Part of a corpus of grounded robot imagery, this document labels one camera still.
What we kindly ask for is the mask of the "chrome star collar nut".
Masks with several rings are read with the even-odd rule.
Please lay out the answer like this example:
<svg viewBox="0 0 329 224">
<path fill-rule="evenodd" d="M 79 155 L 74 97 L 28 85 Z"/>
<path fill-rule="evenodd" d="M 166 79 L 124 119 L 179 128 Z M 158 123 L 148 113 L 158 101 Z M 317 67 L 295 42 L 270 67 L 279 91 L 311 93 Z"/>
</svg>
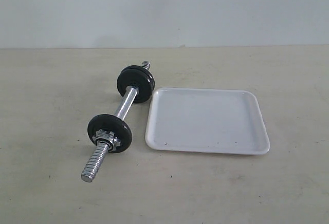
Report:
<svg viewBox="0 0 329 224">
<path fill-rule="evenodd" d="M 113 132 L 108 132 L 102 129 L 96 131 L 92 136 L 92 141 L 95 145 L 98 145 L 100 142 L 107 144 L 108 152 L 111 153 L 119 152 L 119 147 L 121 146 L 120 139 L 116 137 Z"/>
</svg>

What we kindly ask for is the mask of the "chrome threaded dumbbell bar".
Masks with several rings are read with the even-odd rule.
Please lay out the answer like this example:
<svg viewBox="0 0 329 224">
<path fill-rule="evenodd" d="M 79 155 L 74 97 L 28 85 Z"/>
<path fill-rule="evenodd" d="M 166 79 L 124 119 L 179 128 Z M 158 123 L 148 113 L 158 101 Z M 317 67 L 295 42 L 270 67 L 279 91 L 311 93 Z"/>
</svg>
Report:
<svg viewBox="0 0 329 224">
<path fill-rule="evenodd" d="M 150 99 L 155 88 L 155 80 L 150 72 L 151 63 L 144 61 L 141 65 L 124 68 L 117 78 L 117 89 L 122 100 L 113 114 L 124 121 L 132 104 L 144 103 Z M 80 178 L 92 182 L 108 152 L 107 144 L 100 142 L 86 163 Z"/>
</svg>

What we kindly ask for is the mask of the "white rectangular plastic tray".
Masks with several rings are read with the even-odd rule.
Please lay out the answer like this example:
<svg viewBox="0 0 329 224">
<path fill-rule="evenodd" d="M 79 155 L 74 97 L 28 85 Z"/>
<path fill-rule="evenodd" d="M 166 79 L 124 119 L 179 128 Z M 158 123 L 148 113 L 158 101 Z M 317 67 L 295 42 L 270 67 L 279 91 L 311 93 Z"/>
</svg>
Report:
<svg viewBox="0 0 329 224">
<path fill-rule="evenodd" d="M 145 141 L 159 151 L 264 155 L 270 150 L 258 100 L 246 90 L 157 89 Z"/>
</svg>

